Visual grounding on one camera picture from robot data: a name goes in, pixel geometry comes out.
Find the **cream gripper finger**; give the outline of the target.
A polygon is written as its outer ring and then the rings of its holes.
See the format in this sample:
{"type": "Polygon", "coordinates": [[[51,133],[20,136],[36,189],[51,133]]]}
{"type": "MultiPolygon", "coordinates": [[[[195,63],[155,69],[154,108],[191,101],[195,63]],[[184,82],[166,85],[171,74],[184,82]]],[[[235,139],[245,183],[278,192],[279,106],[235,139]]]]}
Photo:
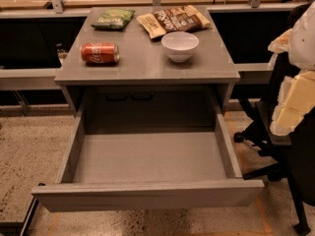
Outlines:
{"type": "Polygon", "coordinates": [[[289,39],[292,29],[286,30],[280,36],[275,38],[268,46],[268,50],[272,52],[272,56],[268,63],[269,68],[274,68],[279,54],[288,52],[289,39]]]}
{"type": "Polygon", "coordinates": [[[272,116],[271,132],[277,136],[288,135],[314,107],[315,72],[301,70],[294,78],[284,77],[272,116]]]}

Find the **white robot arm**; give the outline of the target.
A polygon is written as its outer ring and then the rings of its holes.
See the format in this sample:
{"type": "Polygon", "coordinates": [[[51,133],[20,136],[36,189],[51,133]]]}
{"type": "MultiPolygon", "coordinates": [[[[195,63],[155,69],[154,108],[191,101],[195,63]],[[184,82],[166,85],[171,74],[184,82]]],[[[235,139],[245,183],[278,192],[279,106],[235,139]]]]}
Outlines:
{"type": "Polygon", "coordinates": [[[315,107],[315,2],[268,49],[286,52],[289,63],[299,69],[293,78],[284,77],[270,124],[274,135],[286,136],[315,107]]]}

